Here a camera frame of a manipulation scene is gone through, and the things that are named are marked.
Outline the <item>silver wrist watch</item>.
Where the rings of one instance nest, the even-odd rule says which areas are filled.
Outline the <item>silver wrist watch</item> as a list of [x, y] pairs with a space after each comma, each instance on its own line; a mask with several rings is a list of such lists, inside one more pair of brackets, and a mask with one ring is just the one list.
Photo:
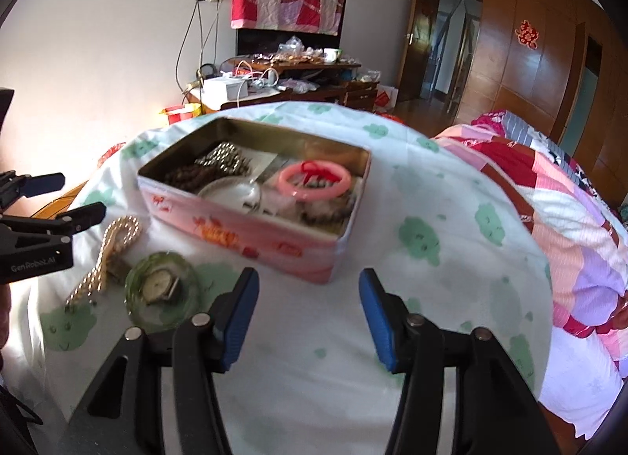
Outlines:
[[179, 285], [178, 275], [165, 268], [157, 269], [142, 281], [142, 300], [147, 305], [171, 302], [178, 296]]

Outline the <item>green jade bangle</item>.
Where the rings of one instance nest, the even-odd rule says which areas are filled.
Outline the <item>green jade bangle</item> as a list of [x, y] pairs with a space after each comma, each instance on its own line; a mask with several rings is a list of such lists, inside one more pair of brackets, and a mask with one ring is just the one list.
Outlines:
[[152, 253], [124, 282], [124, 305], [134, 326], [146, 333], [175, 329], [200, 311], [200, 287], [192, 265], [175, 252]]

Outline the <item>thin silver hoop bangle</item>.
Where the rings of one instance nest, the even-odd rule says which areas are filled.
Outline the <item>thin silver hoop bangle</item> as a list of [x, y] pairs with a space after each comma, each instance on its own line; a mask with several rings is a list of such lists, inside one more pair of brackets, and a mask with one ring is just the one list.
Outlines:
[[197, 196], [245, 214], [258, 210], [262, 199], [259, 184], [242, 176], [228, 176], [209, 183]]

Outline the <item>pink bangle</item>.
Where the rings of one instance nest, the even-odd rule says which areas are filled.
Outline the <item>pink bangle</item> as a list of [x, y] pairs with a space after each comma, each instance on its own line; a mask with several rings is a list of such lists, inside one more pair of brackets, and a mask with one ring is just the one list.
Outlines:
[[351, 182], [351, 173], [332, 161], [298, 161], [279, 172], [276, 188], [283, 196], [308, 203], [338, 198]]

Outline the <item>white green cloud bedsheet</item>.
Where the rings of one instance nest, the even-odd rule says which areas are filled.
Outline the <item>white green cloud bedsheet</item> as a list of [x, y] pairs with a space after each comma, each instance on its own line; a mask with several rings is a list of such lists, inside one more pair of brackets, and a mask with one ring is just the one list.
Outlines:
[[[239, 245], [221, 218], [192, 217], [183, 233], [154, 219], [168, 198], [144, 198], [143, 165], [181, 138], [220, 123], [250, 121], [257, 140], [300, 131], [368, 150], [371, 170], [346, 251], [330, 282], [315, 285], [269, 268]], [[338, 106], [285, 102], [242, 107], [148, 131], [87, 183], [79, 203], [100, 201], [110, 218], [139, 217], [144, 234], [127, 252], [136, 263], [179, 253], [199, 275], [205, 301], [229, 290], [247, 266], [261, 279], [259, 302], [234, 367], [216, 380], [229, 441], [238, 454], [379, 454], [402, 380], [378, 361], [360, 305], [359, 276], [374, 269], [387, 291], [442, 329], [490, 329], [533, 392], [550, 344], [546, 256], [507, 195], [488, 177], [403, 125]]]

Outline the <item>pink patchwork quilt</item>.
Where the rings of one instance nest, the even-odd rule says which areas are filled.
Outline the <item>pink patchwork quilt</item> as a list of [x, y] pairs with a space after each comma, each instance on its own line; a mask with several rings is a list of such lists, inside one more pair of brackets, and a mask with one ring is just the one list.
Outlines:
[[574, 158], [509, 111], [435, 136], [507, 195], [548, 260], [552, 336], [541, 403], [591, 439], [627, 381], [627, 230]]

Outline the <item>white box on cabinet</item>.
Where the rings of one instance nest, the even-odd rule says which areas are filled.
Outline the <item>white box on cabinet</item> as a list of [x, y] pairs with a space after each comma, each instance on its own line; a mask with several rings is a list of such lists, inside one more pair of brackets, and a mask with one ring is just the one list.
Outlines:
[[202, 100], [207, 104], [224, 104], [248, 96], [247, 81], [241, 78], [216, 77], [206, 79], [202, 85]]

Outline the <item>printed paper sheet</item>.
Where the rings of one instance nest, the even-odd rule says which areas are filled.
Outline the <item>printed paper sheet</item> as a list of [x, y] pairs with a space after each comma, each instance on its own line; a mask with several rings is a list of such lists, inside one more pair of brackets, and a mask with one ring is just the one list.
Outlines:
[[295, 161], [287, 155], [248, 148], [242, 148], [241, 152], [247, 161], [246, 176], [260, 184], [272, 181], [283, 168]]

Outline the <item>pink rectangular tin box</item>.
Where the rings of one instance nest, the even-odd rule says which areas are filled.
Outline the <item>pink rectangular tin box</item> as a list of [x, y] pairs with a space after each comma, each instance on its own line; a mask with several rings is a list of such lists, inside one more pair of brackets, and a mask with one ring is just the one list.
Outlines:
[[152, 216], [243, 257], [327, 284], [348, 245], [371, 152], [220, 117], [148, 161], [137, 183]]

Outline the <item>clear plastic bag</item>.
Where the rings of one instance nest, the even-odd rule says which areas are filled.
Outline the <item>clear plastic bag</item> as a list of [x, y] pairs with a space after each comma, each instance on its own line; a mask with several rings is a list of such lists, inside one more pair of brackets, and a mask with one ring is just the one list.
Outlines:
[[298, 37], [292, 36], [287, 42], [278, 46], [275, 60], [291, 62], [292, 60], [302, 59], [303, 53], [305, 53], [305, 47], [302, 41]]

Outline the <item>wooden tv cabinet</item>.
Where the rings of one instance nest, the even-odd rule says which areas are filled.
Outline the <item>wooden tv cabinet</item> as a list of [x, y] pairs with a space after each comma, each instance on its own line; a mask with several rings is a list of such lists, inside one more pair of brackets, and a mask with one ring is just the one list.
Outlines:
[[207, 104], [201, 96], [205, 79], [186, 86], [183, 100], [199, 103], [202, 114], [282, 101], [332, 103], [367, 111], [374, 108], [378, 81], [368, 75], [361, 78], [358, 64], [342, 60], [335, 64], [271, 64], [236, 58], [227, 64], [231, 68], [220, 76], [246, 80], [247, 97], [221, 105]]

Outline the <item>red patchwork cloth cover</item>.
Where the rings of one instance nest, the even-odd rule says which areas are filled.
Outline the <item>red patchwork cloth cover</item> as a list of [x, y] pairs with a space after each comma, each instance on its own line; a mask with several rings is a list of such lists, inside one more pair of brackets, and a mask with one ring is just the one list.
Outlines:
[[336, 36], [346, 0], [231, 0], [234, 30], [293, 31]]

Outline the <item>white mug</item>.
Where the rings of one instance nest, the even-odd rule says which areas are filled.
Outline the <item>white mug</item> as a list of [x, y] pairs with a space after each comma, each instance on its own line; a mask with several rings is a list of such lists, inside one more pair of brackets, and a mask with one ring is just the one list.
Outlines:
[[342, 50], [337, 48], [323, 49], [323, 62], [325, 64], [335, 64], [341, 57]]

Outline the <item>wooden door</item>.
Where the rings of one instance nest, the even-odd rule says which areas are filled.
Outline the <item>wooden door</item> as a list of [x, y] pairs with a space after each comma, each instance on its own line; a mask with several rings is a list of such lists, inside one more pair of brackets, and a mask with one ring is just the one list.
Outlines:
[[431, 53], [439, 3], [440, 0], [411, 0], [398, 79], [399, 103], [419, 98]]

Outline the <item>wooden wardrobe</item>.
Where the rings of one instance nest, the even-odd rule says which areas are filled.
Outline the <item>wooden wardrobe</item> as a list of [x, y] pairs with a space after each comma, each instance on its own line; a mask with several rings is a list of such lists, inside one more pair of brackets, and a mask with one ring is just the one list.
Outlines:
[[[536, 50], [515, 37], [524, 19], [540, 32]], [[601, 74], [571, 154], [604, 201], [619, 206], [627, 195], [627, 47], [593, 1], [483, 0], [478, 46], [456, 118], [468, 123], [490, 110], [511, 110], [559, 138], [590, 40], [601, 45]]]

